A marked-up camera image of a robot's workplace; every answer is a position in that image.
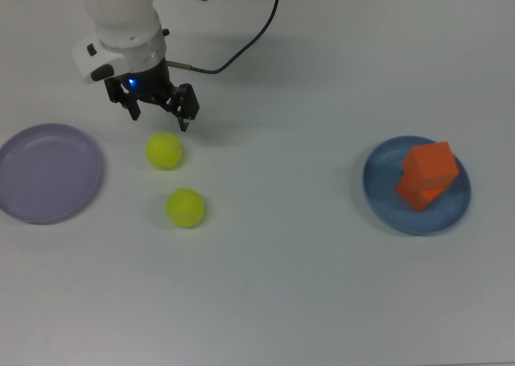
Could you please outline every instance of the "orange block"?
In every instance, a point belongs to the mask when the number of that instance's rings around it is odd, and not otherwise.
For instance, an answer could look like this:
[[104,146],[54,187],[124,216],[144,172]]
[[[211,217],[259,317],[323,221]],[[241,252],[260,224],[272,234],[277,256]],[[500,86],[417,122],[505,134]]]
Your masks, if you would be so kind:
[[428,189],[426,191],[412,192],[409,180],[406,176],[398,182],[395,191],[400,195],[415,211],[423,211],[429,204],[437,199],[447,188]]
[[447,188],[459,174],[449,142],[413,146],[402,167],[406,185],[412,192]]

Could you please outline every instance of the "white table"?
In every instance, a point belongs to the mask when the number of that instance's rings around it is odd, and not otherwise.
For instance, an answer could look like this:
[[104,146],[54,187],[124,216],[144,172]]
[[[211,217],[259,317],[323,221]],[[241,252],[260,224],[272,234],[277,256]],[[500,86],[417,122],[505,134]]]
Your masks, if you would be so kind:
[[[272,0],[156,0],[168,59],[216,67]],[[43,122],[91,134],[105,179],[82,213],[33,226],[0,215],[1,366],[313,366],[515,360],[515,0],[282,0],[270,32],[192,83],[183,165],[82,84],[80,0],[1,0],[0,142]],[[387,138],[448,140],[471,176],[464,220],[405,236],[361,191]],[[199,228],[164,216],[191,186]]]

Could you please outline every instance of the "blue plate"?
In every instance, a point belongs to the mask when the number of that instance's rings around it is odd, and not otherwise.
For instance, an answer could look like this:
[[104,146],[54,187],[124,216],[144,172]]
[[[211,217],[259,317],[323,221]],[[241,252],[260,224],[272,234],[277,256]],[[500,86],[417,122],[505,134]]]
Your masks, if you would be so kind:
[[449,229],[464,216],[470,204],[470,179],[457,158],[458,177],[423,211],[414,211],[395,192],[395,185],[404,175],[402,160],[411,147],[433,142],[413,136],[391,138],[373,150],[363,168],[363,188],[372,209],[387,224],[410,235],[428,236]]

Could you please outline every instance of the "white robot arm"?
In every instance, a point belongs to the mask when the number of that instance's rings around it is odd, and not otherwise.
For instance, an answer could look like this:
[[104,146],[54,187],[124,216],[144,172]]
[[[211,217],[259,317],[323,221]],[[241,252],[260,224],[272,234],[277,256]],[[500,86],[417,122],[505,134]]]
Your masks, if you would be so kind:
[[173,113],[182,131],[199,109],[191,85],[175,87],[165,60],[167,46],[152,0],[83,0],[96,33],[72,50],[87,83],[103,80],[112,102],[120,102],[137,120],[138,101]]

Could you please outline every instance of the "orange foam cube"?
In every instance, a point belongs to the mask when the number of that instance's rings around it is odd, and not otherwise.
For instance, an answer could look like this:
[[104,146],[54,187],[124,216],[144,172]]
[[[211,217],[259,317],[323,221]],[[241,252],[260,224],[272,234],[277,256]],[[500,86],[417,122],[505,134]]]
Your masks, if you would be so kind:
[[402,167],[406,185],[412,192],[448,188],[459,174],[449,142],[413,146]]
[[417,212],[423,211],[446,189],[446,187],[439,187],[437,189],[412,192],[410,190],[409,180],[406,176],[403,176],[395,187],[397,194],[400,195]]

